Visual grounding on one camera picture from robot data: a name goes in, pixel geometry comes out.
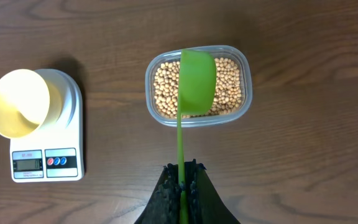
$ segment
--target cup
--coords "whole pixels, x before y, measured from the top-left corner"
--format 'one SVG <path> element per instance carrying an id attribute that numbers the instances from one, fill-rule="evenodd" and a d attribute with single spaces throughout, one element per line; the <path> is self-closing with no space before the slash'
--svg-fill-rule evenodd
<path id="1" fill-rule="evenodd" d="M 56 122 L 62 97 L 53 83 L 28 69 L 9 72 L 0 79 L 0 135 L 23 138 Z"/>

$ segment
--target wooden table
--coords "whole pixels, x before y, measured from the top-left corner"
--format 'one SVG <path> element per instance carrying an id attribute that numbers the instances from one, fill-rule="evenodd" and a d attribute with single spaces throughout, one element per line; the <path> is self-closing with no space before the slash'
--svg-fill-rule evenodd
<path id="1" fill-rule="evenodd" d="M 358 223 L 358 1 L 0 0 L 0 78 L 61 69 L 85 97 L 86 174 L 16 184 L 0 137 L 0 223 L 133 223 L 176 129 L 149 115 L 144 75 L 170 50 L 231 45 L 254 82 L 240 119 L 186 129 L 242 223 Z"/>

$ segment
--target wooden surface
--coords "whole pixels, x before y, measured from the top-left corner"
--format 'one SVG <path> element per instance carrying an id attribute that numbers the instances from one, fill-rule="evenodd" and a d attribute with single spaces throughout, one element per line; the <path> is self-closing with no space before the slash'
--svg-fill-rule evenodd
<path id="1" fill-rule="evenodd" d="M 358 223 L 358 1 L 0 0 L 0 77 L 62 69 L 82 86 L 86 175 L 15 184 L 0 137 L 0 223 L 133 223 L 176 130 L 146 108 L 149 62 L 226 44 L 250 63 L 240 119 L 184 131 L 242 223 Z"/>

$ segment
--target scale platform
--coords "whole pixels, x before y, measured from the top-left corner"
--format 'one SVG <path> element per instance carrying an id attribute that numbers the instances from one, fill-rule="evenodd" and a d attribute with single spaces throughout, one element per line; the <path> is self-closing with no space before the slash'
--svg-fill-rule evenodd
<path id="1" fill-rule="evenodd" d="M 72 77 L 55 69 L 35 70 L 53 83 L 62 96 L 62 113 L 50 126 L 11 139 L 11 174 L 14 182 L 80 180 L 84 176 L 83 104 Z"/>

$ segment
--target digital scale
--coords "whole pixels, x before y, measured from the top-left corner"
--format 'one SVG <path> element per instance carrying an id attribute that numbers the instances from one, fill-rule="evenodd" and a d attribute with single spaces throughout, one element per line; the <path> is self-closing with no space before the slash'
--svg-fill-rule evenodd
<path id="1" fill-rule="evenodd" d="M 35 70 L 62 97 L 62 112 L 54 124 L 23 138 L 11 139 L 11 174 L 14 182 L 80 180 L 83 163 L 83 106 L 78 85 L 55 69 Z"/>

